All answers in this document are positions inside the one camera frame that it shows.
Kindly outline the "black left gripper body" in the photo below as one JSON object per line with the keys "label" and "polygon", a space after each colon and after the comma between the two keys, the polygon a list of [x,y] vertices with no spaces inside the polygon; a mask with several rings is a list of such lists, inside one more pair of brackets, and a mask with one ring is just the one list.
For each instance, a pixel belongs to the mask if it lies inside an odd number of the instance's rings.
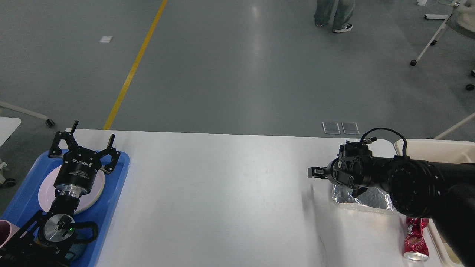
{"label": "black left gripper body", "polygon": [[79,148],[69,150],[58,158],[62,165],[54,181],[54,188],[60,195],[81,198],[91,192],[96,175],[102,167],[99,153]]}

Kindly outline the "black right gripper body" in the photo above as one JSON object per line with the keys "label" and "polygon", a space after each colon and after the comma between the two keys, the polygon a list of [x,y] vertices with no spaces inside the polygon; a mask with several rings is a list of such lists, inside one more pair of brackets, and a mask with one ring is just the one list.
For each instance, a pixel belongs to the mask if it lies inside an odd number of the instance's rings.
{"label": "black right gripper body", "polygon": [[346,141],[338,149],[337,158],[328,164],[326,178],[331,183],[349,189],[362,189],[373,186],[370,166],[373,152],[369,149],[371,141]]}

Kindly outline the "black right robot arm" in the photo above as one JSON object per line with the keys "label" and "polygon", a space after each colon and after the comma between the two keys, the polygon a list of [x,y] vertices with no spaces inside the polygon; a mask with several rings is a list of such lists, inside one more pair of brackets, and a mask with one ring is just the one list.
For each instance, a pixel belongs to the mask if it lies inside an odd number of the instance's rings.
{"label": "black right robot arm", "polygon": [[474,266],[474,164],[411,159],[407,139],[402,155],[375,157],[369,145],[377,137],[365,132],[357,142],[339,146],[326,167],[308,168],[308,177],[346,187],[354,198],[369,188],[390,196],[394,208],[410,218],[429,218],[466,267]]}

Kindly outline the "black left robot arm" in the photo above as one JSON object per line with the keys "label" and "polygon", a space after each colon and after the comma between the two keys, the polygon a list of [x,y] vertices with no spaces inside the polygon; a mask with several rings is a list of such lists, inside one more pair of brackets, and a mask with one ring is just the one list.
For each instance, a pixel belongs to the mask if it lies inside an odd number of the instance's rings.
{"label": "black left robot arm", "polygon": [[93,221],[74,218],[81,199],[93,191],[98,174],[111,174],[121,153],[111,135],[105,149],[96,151],[78,145],[69,131],[56,132],[47,156],[59,158],[52,185],[54,199],[47,211],[37,211],[20,228],[11,227],[1,245],[2,267],[69,267],[86,245],[99,237]]}

